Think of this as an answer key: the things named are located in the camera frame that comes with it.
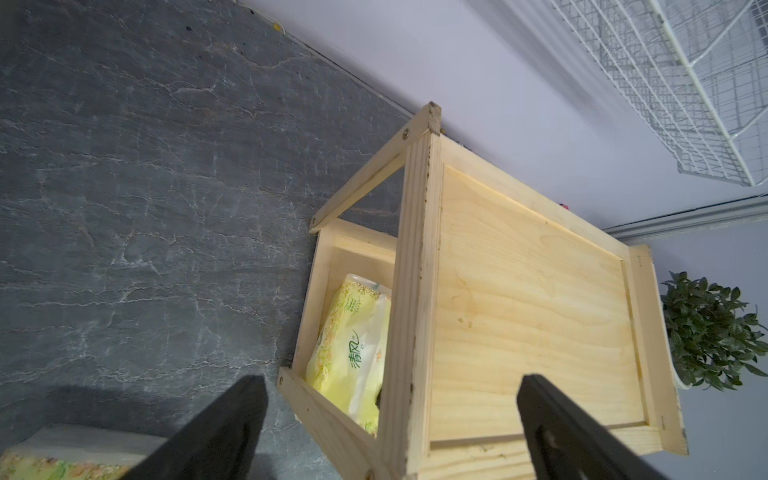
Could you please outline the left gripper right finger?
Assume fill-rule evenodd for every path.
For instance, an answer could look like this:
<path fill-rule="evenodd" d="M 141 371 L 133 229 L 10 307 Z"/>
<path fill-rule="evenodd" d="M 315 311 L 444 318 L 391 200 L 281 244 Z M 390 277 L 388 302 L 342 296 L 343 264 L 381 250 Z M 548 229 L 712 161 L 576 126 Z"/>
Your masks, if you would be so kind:
<path fill-rule="evenodd" d="M 542 375 L 523 377 L 517 407 L 538 479 L 664 477 Z"/>

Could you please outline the wooden two-tier shelf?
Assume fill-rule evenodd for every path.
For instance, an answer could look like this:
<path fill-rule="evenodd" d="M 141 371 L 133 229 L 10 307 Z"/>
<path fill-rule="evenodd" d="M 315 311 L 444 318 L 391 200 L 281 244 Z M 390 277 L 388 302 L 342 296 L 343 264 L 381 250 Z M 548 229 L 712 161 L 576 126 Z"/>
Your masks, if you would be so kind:
<path fill-rule="evenodd" d="M 277 386 L 345 479 L 531 479 L 516 396 L 547 377 L 634 453 L 689 451 L 650 249 L 628 246 L 445 136 L 426 104 L 313 216 Z M 380 429 L 304 375 L 335 289 L 393 291 Z"/>

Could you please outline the green tissue pack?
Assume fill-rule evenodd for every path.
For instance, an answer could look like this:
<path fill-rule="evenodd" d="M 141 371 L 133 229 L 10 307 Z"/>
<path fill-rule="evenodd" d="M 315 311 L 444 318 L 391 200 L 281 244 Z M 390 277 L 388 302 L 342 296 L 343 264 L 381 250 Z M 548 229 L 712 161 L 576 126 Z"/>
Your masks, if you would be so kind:
<path fill-rule="evenodd" d="M 391 290 L 349 274 L 336 291 L 305 381 L 375 437 L 379 428 Z"/>
<path fill-rule="evenodd" d="M 3 479 L 119 479 L 163 437 L 79 425 L 48 425 L 1 456 Z"/>

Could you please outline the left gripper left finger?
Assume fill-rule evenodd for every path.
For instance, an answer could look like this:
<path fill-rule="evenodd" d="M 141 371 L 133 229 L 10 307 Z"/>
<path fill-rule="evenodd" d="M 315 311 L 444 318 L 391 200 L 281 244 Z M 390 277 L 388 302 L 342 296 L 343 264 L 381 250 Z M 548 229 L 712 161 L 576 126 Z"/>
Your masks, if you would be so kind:
<path fill-rule="evenodd" d="M 246 375 L 125 479 L 245 479 L 268 409 L 265 378 Z"/>

